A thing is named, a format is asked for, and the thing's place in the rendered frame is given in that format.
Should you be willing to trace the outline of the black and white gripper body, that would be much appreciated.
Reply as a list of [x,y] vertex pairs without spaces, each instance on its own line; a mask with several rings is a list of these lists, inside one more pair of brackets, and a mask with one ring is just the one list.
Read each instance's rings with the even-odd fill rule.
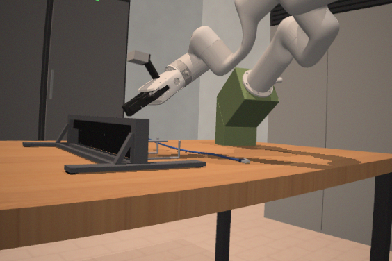
[[159,76],[160,78],[152,79],[150,82],[146,83],[138,89],[138,92],[147,91],[150,92],[149,95],[152,95],[158,90],[164,88],[166,85],[169,86],[169,89],[165,93],[163,93],[162,96],[157,98],[157,100],[152,101],[148,105],[161,105],[174,94],[176,94],[180,90],[180,88],[182,90],[185,87],[186,82],[181,72],[172,65],[168,65],[165,68],[165,72]]

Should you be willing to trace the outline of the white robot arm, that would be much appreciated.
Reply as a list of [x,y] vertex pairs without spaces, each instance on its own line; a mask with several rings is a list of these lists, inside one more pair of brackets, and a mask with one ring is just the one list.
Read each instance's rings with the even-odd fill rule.
[[224,76],[252,50],[258,23],[280,3],[292,16],[279,24],[254,68],[243,74],[243,85],[248,92],[268,97],[273,85],[282,82],[277,77],[293,58],[302,67],[312,67],[324,56],[340,28],[327,7],[335,1],[338,0],[235,0],[243,30],[243,41],[237,52],[232,53],[211,28],[201,26],[191,35],[188,53],[170,65],[181,72],[185,86],[208,70]]

